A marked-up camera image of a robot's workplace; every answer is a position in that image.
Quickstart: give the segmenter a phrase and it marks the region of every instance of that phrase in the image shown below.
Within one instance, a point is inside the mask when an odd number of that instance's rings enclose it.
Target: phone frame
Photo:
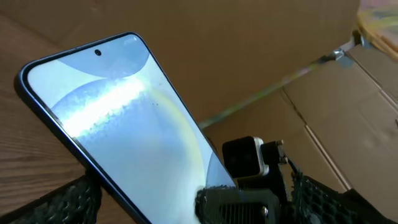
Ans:
[[[37,65],[43,64],[45,62],[49,62],[52,60],[56,60],[60,57],[64,57],[67,55],[74,54],[81,50],[88,49],[90,47],[94,47],[99,44],[103,44],[105,42],[109,42],[120,37],[124,37],[125,35],[135,35],[136,37],[140,38],[144,45],[147,47],[149,53],[152,55],[156,64],[159,66],[163,74],[165,75],[167,81],[170,83],[171,87],[173,88],[174,92],[177,94],[180,101],[183,103],[180,95],[175,90],[174,86],[170,82],[169,78],[167,77],[166,73],[164,72],[163,68],[159,65],[158,61],[148,48],[147,44],[144,40],[134,32],[124,32],[121,34],[116,34],[111,37],[107,37],[102,40],[97,40],[91,42],[89,44],[82,45],[80,47],[75,47],[70,50],[66,50],[57,54],[49,55],[43,57],[41,59],[35,60],[33,62],[29,62],[28,64],[24,65],[16,79],[14,80],[14,88],[16,89],[17,94],[23,100],[23,102],[39,117],[40,120],[53,132],[53,134],[62,142],[62,144],[83,164],[86,169],[92,169],[95,174],[97,174],[97,178],[101,185],[106,189],[106,191],[112,195],[112,197],[117,201],[120,206],[130,215],[130,217],[137,223],[150,223],[150,221],[146,218],[146,216],[135,206],[135,204],[127,197],[127,195],[113,182],[110,176],[102,169],[102,167],[90,156],[87,150],[77,141],[76,138],[70,137],[66,131],[62,128],[62,122],[51,112],[51,109],[48,108],[45,103],[36,95],[33,89],[30,87],[27,75],[29,71]],[[189,112],[188,108],[183,103],[185,109],[187,109],[189,115],[192,117],[191,113]],[[210,142],[207,140],[206,136],[201,131],[203,137],[205,137],[208,144],[211,146]]]

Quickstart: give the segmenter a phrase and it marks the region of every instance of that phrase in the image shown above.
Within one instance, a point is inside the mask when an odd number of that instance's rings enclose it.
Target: cardboard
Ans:
[[[348,54],[366,71],[393,99],[398,101],[398,63],[373,47],[356,46]]]
[[[352,1],[13,1],[0,13],[61,49],[125,31],[152,49],[197,121],[349,40]]]
[[[398,220],[396,105],[356,63],[329,62],[284,87],[349,184]]]
[[[264,142],[283,139],[286,154],[304,171],[321,183],[344,192],[346,188],[324,158],[305,129],[304,122],[293,110],[283,91],[277,91],[232,114],[204,130],[221,154],[226,141],[256,136]],[[291,169],[282,166],[287,185],[292,185]]]

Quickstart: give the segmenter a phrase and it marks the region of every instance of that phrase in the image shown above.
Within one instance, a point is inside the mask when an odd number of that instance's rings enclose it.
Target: wooden table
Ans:
[[[84,168],[19,99],[13,79],[27,62],[61,51],[0,15],[0,216],[84,174]],[[98,223],[134,223],[106,192]]]

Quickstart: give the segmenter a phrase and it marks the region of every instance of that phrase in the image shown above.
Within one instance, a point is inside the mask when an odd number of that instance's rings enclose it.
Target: screw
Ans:
[[[265,217],[268,216],[268,208],[267,208],[267,207],[263,206],[263,207],[261,208],[261,215],[263,215],[263,216],[265,216]]]

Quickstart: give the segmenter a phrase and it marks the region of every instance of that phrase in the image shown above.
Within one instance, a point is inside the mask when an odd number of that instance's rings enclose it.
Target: phone wallpaper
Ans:
[[[135,35],[36,66],[28,82],[152,223],[199,223],[197,191],[234,186]]]

